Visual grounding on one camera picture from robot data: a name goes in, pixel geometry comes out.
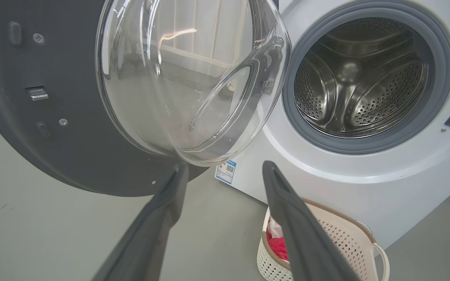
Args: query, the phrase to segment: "washing machine door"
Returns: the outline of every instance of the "washing machine door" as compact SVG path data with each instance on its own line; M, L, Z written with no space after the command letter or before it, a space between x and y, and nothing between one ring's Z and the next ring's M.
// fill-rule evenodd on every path
M113 0L98 47L102 98L119 131L203 167L259 132L291 53L270 0Z
M290 52L270 0L0 0L0 134L73 187L154 194L252 140Z

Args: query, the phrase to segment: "washing machine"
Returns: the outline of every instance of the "washing machine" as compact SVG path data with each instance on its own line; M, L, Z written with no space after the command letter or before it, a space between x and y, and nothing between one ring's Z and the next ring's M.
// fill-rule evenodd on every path
M9 144L53 185L146 196L184 160L266 202L272 160L392 244L450 194L450 3L278 4L0 0L0 185L36 175Z

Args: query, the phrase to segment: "laundry basket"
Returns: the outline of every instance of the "laundry basket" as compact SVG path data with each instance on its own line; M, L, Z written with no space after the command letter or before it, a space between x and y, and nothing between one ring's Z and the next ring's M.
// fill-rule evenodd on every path
M378 251L383 260L383 277L381 280L387 281L389 279L388 257L365 226L318 203L307 199L303 199L303 201L362 281L380 280L375 266L374 250ZM263 233L258 248L258 270L267 281L292 281L291 267L276 256L268 245L266 229L269 219L270 208L266 210Z

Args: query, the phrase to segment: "blue and white sticker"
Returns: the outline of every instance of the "blue and white sticker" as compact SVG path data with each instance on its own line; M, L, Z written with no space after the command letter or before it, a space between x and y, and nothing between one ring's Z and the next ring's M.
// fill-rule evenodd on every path
M234 178L234 172L236 171L236 163L234 161L228 160L216 167L216 178L223 181L224 183L232 184L232 179Z

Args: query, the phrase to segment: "screw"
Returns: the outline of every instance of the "screw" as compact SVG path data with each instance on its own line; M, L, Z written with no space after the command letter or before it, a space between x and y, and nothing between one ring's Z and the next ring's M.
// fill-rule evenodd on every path
M67 119L62 118L59 120L59 124L60 124L60 126L67 126L68 121L67 121Z
M32 39L34 39L34 42L38 44L43 44L45 42L45 37L41 33L34 33L34 35L32 35Z

